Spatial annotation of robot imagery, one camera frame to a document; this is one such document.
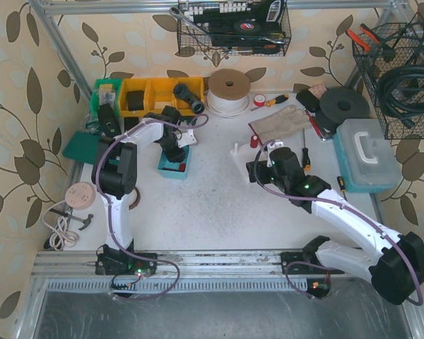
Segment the blue plastic tray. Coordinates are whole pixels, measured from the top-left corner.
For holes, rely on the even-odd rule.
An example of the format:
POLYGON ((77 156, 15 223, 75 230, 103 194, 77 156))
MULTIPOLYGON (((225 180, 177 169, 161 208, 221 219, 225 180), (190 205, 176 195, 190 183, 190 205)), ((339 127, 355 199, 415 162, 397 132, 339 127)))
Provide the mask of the blue plastic tray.
POLYGON ((157 170, 162 177, 168 178, 168 179, 181 179, 181 180, 184 180, 187 178, 188 168, 190 163, 190 147, 185 146, 183 148, 187 155, 184 162, 179 162, 179 163, 169 162, 167 158, 165 157, 164 152, 161 153, 157 170), (182 163, 186 164, 186 170, 184 172, 179 171, 179 166, 182 163))

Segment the white peg base plate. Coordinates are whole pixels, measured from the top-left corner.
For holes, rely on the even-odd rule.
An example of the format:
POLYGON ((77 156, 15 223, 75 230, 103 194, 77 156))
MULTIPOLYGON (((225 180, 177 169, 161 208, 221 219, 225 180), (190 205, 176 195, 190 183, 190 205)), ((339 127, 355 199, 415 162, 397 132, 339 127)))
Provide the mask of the white peg base plate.
POLYGON ((229 151, 232 159, 234 160, 237 168, 240 171, 244 181, 249 184, 249 174, 246 164, 253 162, 259 148, 252 148, 249 143, 239 145, 235 143, 234 148, 229 151))

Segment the black orange screwdriver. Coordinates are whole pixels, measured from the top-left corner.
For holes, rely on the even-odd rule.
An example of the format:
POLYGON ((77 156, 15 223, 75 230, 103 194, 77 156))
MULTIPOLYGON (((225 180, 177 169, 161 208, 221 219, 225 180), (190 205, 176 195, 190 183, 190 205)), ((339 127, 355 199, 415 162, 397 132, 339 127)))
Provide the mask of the black orange screwdriver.
POLYGON ((311 168, 311 160, 309 156, 309 149, 306 145, 306 138, 305 138, 305 130, 302 130, 302 168, 304 171, 309 172, 311 168))

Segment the brown tape roll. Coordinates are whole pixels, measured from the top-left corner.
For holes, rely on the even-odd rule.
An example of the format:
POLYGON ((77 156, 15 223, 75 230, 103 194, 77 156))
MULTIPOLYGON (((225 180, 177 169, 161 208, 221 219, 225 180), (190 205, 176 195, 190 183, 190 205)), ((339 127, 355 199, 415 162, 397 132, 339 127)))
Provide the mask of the brown tape roll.
POLYGON ((129 205, 129 210, 133 210, 133 209, 135 209, 137 206, 138 206, 138 204, 140 203, 140 201, 141 201, 141 193, 140 193, 140 191, 139 191, 139 189, 135 186, 134 187, 134 192, 135 192, 135 199, 134 199, 134 201, 129 205))

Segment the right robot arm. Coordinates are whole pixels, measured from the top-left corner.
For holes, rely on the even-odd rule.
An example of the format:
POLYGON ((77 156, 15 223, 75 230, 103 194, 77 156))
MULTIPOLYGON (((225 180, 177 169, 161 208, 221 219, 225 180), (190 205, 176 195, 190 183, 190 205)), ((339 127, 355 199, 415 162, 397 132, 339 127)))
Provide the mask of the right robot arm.
POLYGON ((417 234, 401 234, 359 211, 326 181, 305 174, 297 155, 282 143, 265 143, 246 169, 251 183, 265 191, 274 185, 274 195, 326 220, 357 244, 351 248, 318 236, 305 247, 303 265, 354 275, 392 304, 423 305, 424 242, 417 234))

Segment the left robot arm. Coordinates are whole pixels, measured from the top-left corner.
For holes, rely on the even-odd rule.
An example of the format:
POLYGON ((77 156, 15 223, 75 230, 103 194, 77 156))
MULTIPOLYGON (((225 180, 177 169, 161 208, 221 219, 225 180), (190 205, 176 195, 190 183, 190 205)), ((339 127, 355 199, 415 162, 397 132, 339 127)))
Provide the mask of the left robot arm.
POLYGON ((148 113, 139 124, 98 143, 91 181, 104 203, 108 234, 105 247, 130 255, 134 238, 129 226, 129 197, 137 181, 138 150, 157 143, 171 164, 187 159, 188 144, 177 135, 181 114, 166 106, 160 114, 148 113))

